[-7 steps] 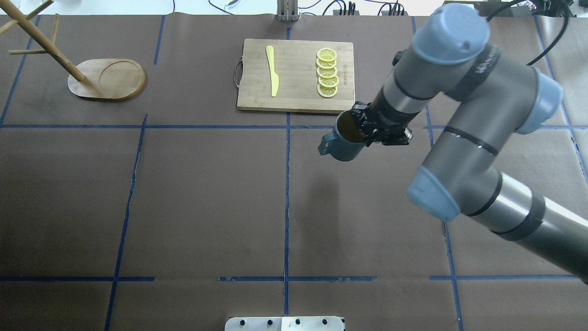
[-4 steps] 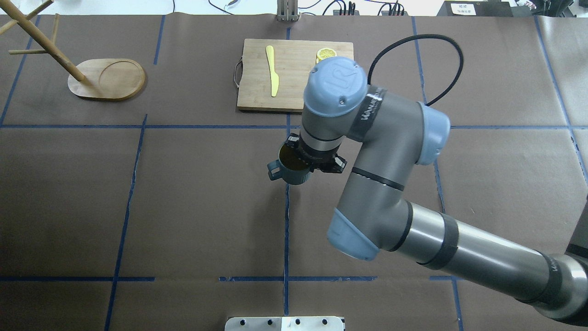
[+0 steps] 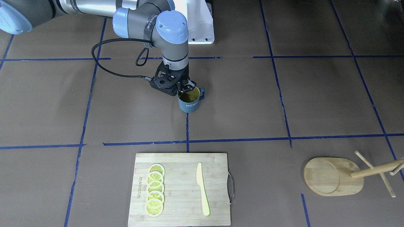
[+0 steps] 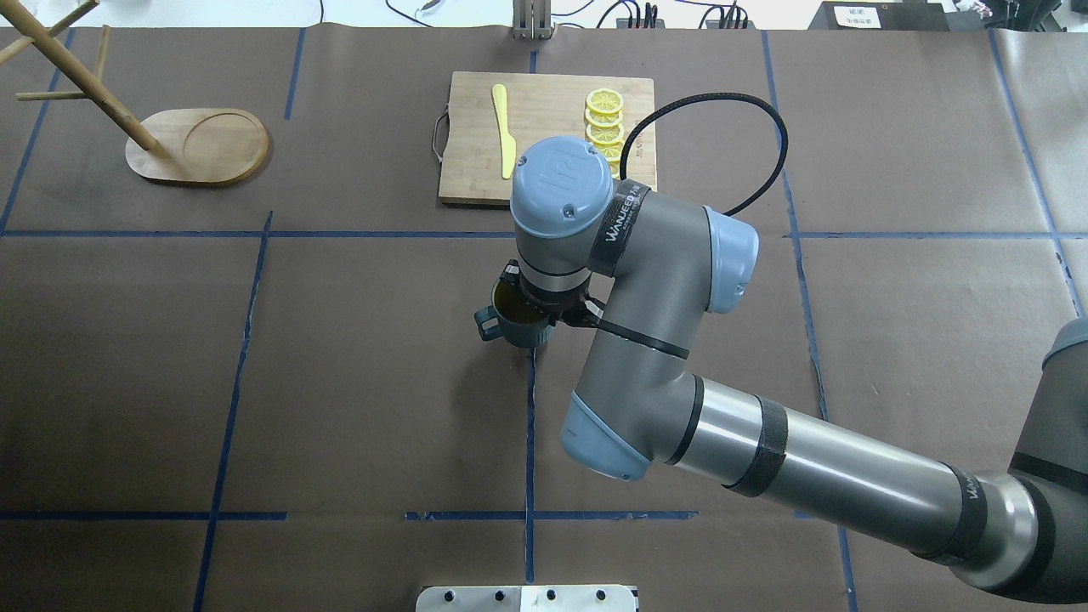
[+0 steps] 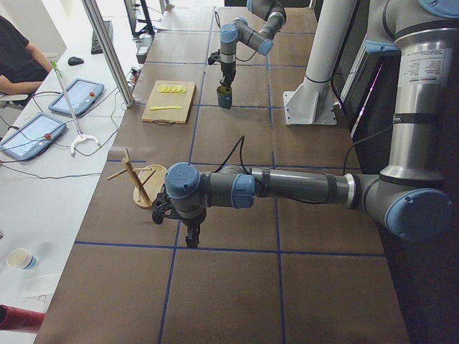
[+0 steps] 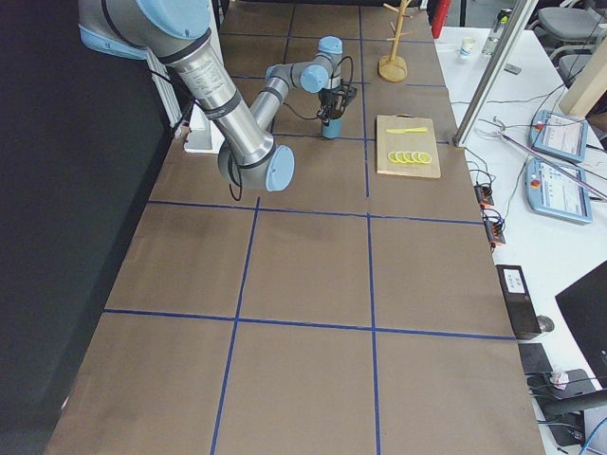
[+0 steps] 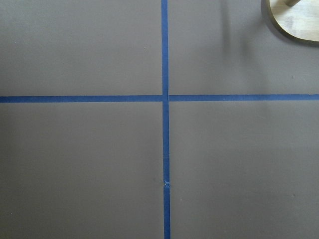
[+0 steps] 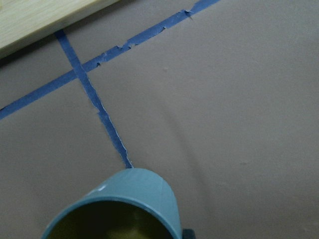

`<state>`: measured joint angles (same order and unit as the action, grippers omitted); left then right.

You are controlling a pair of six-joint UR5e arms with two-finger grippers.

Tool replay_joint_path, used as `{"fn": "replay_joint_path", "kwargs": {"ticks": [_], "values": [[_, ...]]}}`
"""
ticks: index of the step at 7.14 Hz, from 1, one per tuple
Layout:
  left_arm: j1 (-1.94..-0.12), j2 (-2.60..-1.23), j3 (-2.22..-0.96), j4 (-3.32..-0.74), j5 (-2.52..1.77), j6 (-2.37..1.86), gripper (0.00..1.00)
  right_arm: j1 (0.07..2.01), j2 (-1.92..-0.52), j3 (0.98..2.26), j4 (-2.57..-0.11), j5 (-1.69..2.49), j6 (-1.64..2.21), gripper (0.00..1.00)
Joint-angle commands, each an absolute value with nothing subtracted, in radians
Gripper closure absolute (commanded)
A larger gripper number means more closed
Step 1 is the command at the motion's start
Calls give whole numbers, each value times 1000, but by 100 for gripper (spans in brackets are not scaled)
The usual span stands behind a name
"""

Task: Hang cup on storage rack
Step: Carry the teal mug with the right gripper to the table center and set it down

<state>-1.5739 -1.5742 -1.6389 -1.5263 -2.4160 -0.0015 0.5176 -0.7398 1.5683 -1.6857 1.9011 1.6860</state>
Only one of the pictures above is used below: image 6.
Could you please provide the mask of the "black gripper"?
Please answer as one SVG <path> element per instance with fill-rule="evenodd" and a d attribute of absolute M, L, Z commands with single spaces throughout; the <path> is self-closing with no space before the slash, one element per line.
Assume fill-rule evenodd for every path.
<path fill-rule="evenodd" d="M 343 99 L 344 90 L 340 87 L 333 89 L 322 89 L 319 94 L 321 120 L 323 124 L 329 124 L 332 120 L 339 119 L 344 112 Z"/>

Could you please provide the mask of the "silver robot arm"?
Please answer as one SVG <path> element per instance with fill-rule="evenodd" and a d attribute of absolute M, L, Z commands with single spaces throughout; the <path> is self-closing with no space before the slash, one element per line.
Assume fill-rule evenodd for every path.
<path fill-rule="evenodd" d="M 289 185 L 294 154 L 276 144 L 267 127 L 291 89 L 320 95 L 335 88 L 342 59 L 340 38 L 321 38 L 308 62 L 270 67 L 265 87 L 247 105 L 212 49 L 209 2 L 81 1 L 78 7 L 81 39 L 88 48 L 134 60 L 154 54 L 175 70 L 225 138 L 217 164 L 230 184 L 266 191 L 282 191 Z"/>

